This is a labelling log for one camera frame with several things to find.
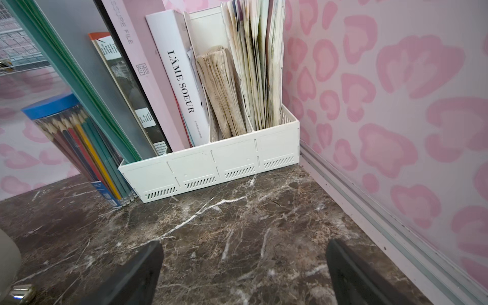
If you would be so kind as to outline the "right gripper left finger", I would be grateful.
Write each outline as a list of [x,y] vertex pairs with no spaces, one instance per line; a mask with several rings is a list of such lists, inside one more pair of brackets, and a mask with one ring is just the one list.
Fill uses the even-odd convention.
[[80,304],[152,304],[163,260],[160,242],[145,244]]

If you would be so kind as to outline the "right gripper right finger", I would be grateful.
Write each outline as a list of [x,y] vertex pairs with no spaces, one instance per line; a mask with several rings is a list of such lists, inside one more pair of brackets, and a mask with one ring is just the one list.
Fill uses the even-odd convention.
[[326,258],[338,304],[413,303],[343,241],[329,241]]

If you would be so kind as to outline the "white round drawer cabinet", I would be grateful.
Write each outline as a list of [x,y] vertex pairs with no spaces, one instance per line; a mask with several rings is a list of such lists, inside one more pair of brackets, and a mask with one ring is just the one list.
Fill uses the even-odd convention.
[[22,256],[15,242],[1,230],[1,304],[31,304],[36,291],[33,285],[15,285]]

